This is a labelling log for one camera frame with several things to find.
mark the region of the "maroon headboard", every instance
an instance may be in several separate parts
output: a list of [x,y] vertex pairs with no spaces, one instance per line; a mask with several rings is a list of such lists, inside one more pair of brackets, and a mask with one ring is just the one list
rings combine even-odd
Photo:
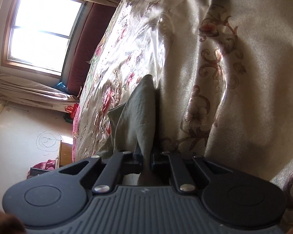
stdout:
[[89,61],[101,41],[116,8],[94,3],[82,30],[68,76],[67,88],[78,95],[90,68]]

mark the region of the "window pane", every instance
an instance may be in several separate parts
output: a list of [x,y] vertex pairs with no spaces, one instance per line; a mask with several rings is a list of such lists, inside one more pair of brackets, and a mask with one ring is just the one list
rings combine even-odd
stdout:
[[80,6],[72,0],[21,0],[15,26],[69,36]]
[[27,29],[14,29],[11,57],[62,72],[68,39]]

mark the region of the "metal screw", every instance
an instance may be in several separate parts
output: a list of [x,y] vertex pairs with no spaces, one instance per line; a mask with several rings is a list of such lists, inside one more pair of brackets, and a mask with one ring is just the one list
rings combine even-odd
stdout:
[[192,192],[195,190],[195,186],[191,184],[183,184],[179,189],[183,192]]
[[108,185],[98,185],[94,188],[94,191],[99,193],[108,192],[110,190],[110,187]]

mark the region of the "bedspread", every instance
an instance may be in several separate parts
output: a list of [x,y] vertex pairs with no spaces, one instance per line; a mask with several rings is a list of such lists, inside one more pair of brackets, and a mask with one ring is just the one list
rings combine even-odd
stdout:
[[108,110],[146,74],[161,147],[273,181],[293,222],[293,0],[122,0],[91,60],[76,160],[100,154]]

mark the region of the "window sill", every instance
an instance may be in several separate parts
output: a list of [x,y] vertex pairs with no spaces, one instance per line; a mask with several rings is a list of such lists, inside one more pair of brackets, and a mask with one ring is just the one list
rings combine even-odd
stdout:
[[57,78],[57,79],[61,78],[61,72],[56,72],[56,71],[49,70],[46,68],[39,68],[39,67],[35,67],[32,65],[26,65],[23,63],[17,63],[17,62],[13,62],[10,60],[5,60],[1,64],[1,66],[19,69],[19,70],[23,70],[23,71],[27,71],[27,72],[31,72],[31,73],[40,74],[40,75],[45,75],[45,76],[49,76],[49,77],[53,77],[53,78]]

